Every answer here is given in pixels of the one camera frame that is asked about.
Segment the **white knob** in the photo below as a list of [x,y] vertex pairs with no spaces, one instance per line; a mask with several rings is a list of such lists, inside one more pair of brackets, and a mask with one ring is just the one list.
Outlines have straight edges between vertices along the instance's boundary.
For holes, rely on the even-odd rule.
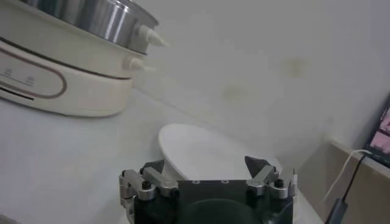
[[164,40],[156,31],[145,25],[140,26],[139,34],[141,37],[144,37],[146,42],[150,43],[151,45],[158,47],[170,47],[169,43]]
[[125,59],[123,68],[130,71],[143,70],[146,72],[155,72],[156,68],[145,65],[145,61],[139,58],[128,57]]

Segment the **screw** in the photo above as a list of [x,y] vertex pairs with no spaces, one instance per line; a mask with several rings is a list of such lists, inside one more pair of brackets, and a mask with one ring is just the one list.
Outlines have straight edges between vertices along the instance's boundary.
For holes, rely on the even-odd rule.
[[282,188],[285,185],[285,182],[282,179],[277,179],[274,183],[274,186],[277,188]]
[[142,182],[142,189],[143,190],[148,190],[148,189],[150,189],[152,187],[152,184],[151,184],[151,182],[149,182],[149,181],[144,181],[144,182]]

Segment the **white cable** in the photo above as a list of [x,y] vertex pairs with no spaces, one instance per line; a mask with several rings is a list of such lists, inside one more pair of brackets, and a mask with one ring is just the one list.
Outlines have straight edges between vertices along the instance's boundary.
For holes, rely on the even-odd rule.
[[361,152],[365,152],[365,153],[368,153],[368,154],[370,154],[370,155],[372,154],[372,152],[367,151],[367,150],[364,150],[364,149],[359,149],[359,150],[354,150],[354,151],[352,151],[352,152],[349,154],[349,156],[348,156],[346,162],[344,163],[344,165],[343,165],[343,167],[342,167],[342,169],[341,169],[339,175],[337,176],[337,178],[335,179],[335,181],[333,182],[333,184],[330,186],[330,188],[329,188],[327,194],[325,194],[325,197],[322,199],[322,201],[321,201],[322,203],[327,199],[327,197],[329,196],[330,192],[333,190],[333,188],[335,187],[336,183],[337,183],[337,182],[339,181],[339,179],[341,178],[341,175],[342,175],[342,173],[344,173],[344,171],[345,171],[345,169],[346,169],[346,167],[347,167],[347,165],[348,165],[348,162],[350,161],[352,155],[355,154],[355,153],[358,153],[358,152],[360,152],[360,153],[361,153]]

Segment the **black cable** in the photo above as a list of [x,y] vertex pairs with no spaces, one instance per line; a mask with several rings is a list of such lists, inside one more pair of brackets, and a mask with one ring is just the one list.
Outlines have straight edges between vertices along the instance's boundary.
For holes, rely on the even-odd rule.
[[347,195],[348,195],[348,193],[349,193],[349,189],[351,188],[352,183],[353,183],[353,180],[355,179],[355,176],[356,176],[356,174],[358,173],[359,166],[360,166],[361,162],[365,159],[365,157],[366,157],[366,156],[363,155],[363,157],[359,160],[359,163],[358,163],[358,165],[356,166],[355,171],[353,172],[352,179],[351,179],[351,181],[349,182],[348,188],[347,188],[346,192],[344,193],[344,196],[342,197],[342,201],[345,201],[345,200],[346,200]]

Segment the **appliance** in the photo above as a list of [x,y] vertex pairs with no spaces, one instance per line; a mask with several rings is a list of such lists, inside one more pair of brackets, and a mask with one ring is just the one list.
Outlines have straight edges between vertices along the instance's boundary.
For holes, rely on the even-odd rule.
[[158,21],[129,0],[1,0],[0,97],[73,116],[126,106]]

